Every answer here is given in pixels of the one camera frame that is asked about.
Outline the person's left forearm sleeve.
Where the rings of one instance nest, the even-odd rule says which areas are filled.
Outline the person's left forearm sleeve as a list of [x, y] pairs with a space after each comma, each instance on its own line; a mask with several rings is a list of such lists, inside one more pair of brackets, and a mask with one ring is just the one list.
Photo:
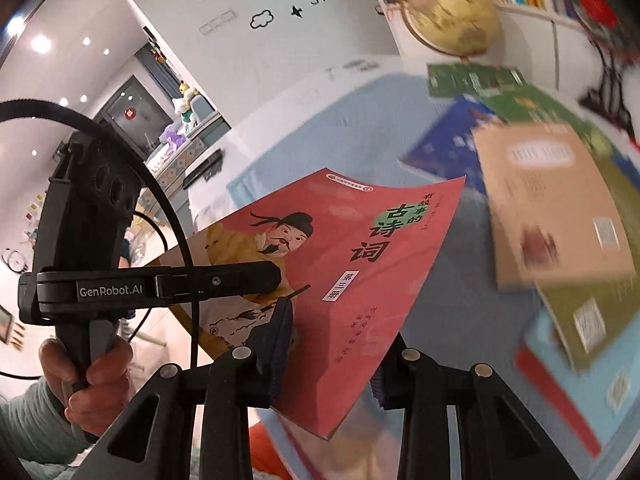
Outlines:
[[62, 408], [43, 379], [1, 404], [1, 442], [32, 479], [72, 478], [73, 461], [89, 447], [74, 436]]

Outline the person's left hand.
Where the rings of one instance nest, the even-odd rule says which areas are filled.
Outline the person's left hand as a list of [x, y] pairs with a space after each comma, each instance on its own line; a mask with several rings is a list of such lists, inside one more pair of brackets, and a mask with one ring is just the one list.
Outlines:
[[78, 373], [62, 344], [53, 338], [43, 341], [39, 361], [44, 380], [64, 406], [65, 418], [95, 437], [104, 434], [134, 395], [128, 370], [132, 349], [119, 336], [111, 349], [86, 371], [88, 386], [68, 398], [64, 396], [63, 385], [78, 382]]

